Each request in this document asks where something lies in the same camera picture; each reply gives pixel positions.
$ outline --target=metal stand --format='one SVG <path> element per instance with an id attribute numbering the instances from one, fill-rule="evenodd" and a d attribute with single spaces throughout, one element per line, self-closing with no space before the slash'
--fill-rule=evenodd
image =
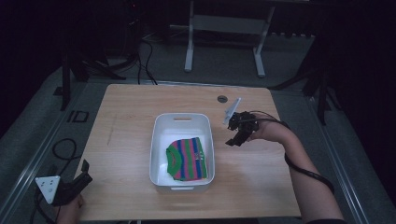
<path id="1" fill-rule="evenodd" d="M 275 7 L 271 7 L 264 20 L 241 19 L 229 17 L 217 17 L 194 14 L 194 1 L 190 0 L 190 25 L 189 25 L 189 45 L 187 46 L 186 63 L 184 70 L 192 70 L 192 58 L 194 53 L 193 33 L 194 30 L 217 31 L 224 33 L 252 34 L 260 35 L 260 42 L 253 49 L 254 60 L 256 62 L 257 74 L 264 77 L 264 66 L 262 64 L 262 46 L 267 37 L 268 28 L 274 15 Z"/>

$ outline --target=forearm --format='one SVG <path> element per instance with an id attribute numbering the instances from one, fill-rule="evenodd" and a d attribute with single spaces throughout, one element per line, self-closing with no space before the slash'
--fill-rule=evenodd
<path id="1" fill-rule="evenodd" d="M 281 144 L 285 148 L 289 159 L 296 166 L 319 175 L 317 168 L 306 154 L 297 136 L 291 133 Z M 290 177 L 303 222 L 323 218 L 343 219 L 338 204 L 328 186 L 293 169 L 290 169 Z"/>

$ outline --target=table leg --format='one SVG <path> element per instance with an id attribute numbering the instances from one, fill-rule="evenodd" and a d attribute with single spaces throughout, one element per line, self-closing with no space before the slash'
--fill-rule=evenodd
<path id="1" fill-rule="evenodd" d="M 271 24 L 271 19 L 274 15 L 274 11 L 275 7 L 271 7 L 268 13 L 267 20 L 262 27 L 262 34 L 260 37 L 259 45 L 253 48 L 254 61 L 256 62 L 257 75 L 259 77 L 265 77 L 264 65 L 262 64 L 262 46 L 264 45 L 265 37 L 267 37 L 269 24 Z"/>
<path id="2" fill-rule="evenodd" d="M 184 65 L 184 71 L 190 72 L 192 70 L 192 57 L 194 53 L 194 43 L 192 42 L 194 27 L 194 1 L 190 1 L 190 25 L 189 25 L 189 45 L 187 46 L 186 63 Z"/>

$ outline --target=wooden table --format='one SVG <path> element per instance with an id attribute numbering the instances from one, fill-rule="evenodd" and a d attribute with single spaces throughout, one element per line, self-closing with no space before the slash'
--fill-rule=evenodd
<path id="1" fill-rule="evenodd" d="M 229 101 L 218 102 L 219 95 Z M 82 191 L 86 204 L 81 220 L 299 216 L 280 144 L 225 144 L 236 131 L 222 123 L 224 111 L 238 97 L 242 101 L 237 112 L 261 110 L 278 116 L 267 89 L 110 85 L 82 155 L 91 165 L 93 181 Z M 162 113 L 176 112 L 202 113 L 210 119 L 216 174 L 205 192 L 164 194 L 149 179 L 154 121 Z"/>

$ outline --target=gray floor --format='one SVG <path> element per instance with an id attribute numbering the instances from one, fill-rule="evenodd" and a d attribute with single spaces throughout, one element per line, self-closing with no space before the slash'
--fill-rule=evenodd
<path id="1" fill-rule="evenodd" d="M 183 33 L 175 34 L 169 43 L 157 42 L 155 35 L 146 38 L 153 45 L 149 71 L 162 84 L 187 82 L 263 88 L 273 86 L 295 75 L 312 43 L 312 39 L 304 37 L 287 39 L 269 36 L 262 53 L 267 76 L 259 78 L 251 48 L 246 45 L 216 45 L 199 38 L 192 72 L 185 73 L 185 36 Z M 141 52 L 145 60 L 149 55 L 149 46 L 142 45 Z M 124 83 L 136 83 L 135 67 L 120 74 L 128 77 Z M 56 141 L 73 138 L 78 146 L 77 155 L 82 153 L 106 86 L 114 82 L 106 77 L 92 77 L 88 83 L 73 82 L 73 102 L 66 111 L 60 112 L 61 98 L 52 95 L 55 88 L 61 85 L 61 73 L 57 71 L 43 83 L 19 119 L 0 140 L 0 215 L 9 213 L 9 223 L 29 221 L 34 207 L 35 185 L 30 185 L 33 177 L 45 175 L 52 164 L 58 167 L 64 164 L 50 152 Z M 330 104 L 332 110 L 326 112 L 327 125 L 320 125 L 315 116 L 315 97 L 303 97 L 300 92 L 303 85 L 302 81 L 283 91 L 272 91 L 276 108 L 280 117 L 300 136 L 321 173 L 334 183 L 335 196 L 348 223 L 396 223 L 395 208 L 378 181 L 346 115 Z M 67 122 L 71 110 L 90 112 L 88 121 Z M 70 144 L 64 143 L 59 145 L 59 150 L 69 155 L 70 147 Z M 35 161 L 35 155 L 43 160 Z M 78 161 L 71 163 L 64 174 L 65 180 L 73 178 L 77 164 Z M 301 223 L 294 217 L 266 217 L 259 218 L 259 221 Z M 36 215 L 35 223 L 44 223 L 44 220 Z"/>

